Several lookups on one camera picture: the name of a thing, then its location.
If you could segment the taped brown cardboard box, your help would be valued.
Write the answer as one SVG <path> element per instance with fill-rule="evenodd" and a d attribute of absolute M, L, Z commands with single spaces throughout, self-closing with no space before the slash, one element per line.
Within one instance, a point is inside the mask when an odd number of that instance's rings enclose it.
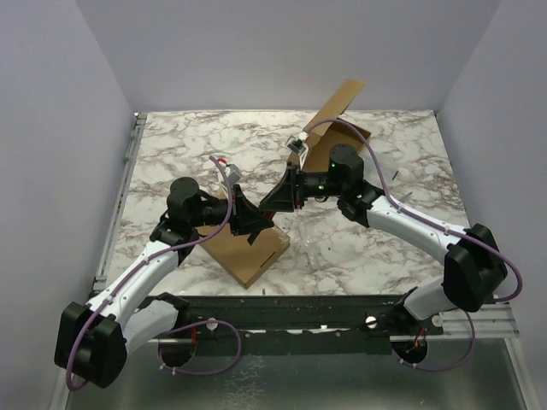
<path fill-rule="evenodd" d="M 248 289 L 288 250 L 290 238 L 276 225 L 260 233 L 252 245 L 248 236 L 234 236 L 229 222 L 215 237 L 201 244 L 239 284 Z"/>

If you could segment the brown cardboard express box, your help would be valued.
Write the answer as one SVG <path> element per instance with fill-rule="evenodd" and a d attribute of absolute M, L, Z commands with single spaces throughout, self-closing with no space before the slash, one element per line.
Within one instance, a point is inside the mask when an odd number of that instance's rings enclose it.
<path fill-rule="evenodd" d="M 337 144 L 353 146 L 358 153 L 364 148 L 364 142 L 346 125 L 338 122 L 323 123 L 309 130 L 321 120 L 342 119 L 342 114 L 360 94 L 365 83 L 358 79 L 347 79 L 327 100 L 310 122 L 304 127 L 307 139 L 304 141 L 309 152 L 303 163 L 306 172 L 324 172 L 329 167 L 329 153 Z"/>

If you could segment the red black utility knife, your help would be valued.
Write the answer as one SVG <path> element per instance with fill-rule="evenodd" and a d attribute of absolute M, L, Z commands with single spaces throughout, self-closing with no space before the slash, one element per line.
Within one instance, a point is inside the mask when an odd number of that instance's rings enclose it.
<path fill-rule="evenodd" d="M 267 217 L 268 219 L 272 220 L 276 213 L 278 212 L 277 208 L 265 208 L 263 206 L 259 207 L 259 211 L 262 213 L 264 217 Z"/>

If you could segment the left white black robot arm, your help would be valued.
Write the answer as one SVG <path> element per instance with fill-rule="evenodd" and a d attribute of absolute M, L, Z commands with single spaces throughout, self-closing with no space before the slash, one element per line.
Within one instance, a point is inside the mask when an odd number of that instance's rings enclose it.
<path fill-rule="evenodd" d="M 71 302 L 61 314 L 54 362 L 65 369 L 69 390 L 88 383 L 107 387 L 120 374 L 128 355 L 124 330 L 151 290 L 179 267 L 194 247 L 210 239 L 198 228 L 227 227 L 234 236 L 256 237 L 273 227 L 272 215 L 250 202 L 238 185 L 219 199 L 183 177 L 170 186 L 167 210 L 140 256 L 87 303 Z"/>

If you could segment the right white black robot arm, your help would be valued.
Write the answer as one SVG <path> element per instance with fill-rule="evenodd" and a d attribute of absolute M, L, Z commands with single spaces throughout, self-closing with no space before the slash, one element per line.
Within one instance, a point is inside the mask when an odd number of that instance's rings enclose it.
<path fill-rule="evenodd" d="M 394 235 L 438 261 L 442 278 L 407 292 L 392 314 L 394 327 L 403 334 L 420 328 L 434 314 L 460 308 L 477 312 L 506 279 L 491 231 L 476 224 L 451 227 L 430 220 L 401 204 L 392 204 L 386 192 L 364 178 L 364 161 L 353 146 L 335 145 L 325 172 L 304 172 L 288 163 L 282 179 L 261 200 L 267 214 L 293 212 L 311 197 L 334 196 L 342 215 L 352 222 Z"/>

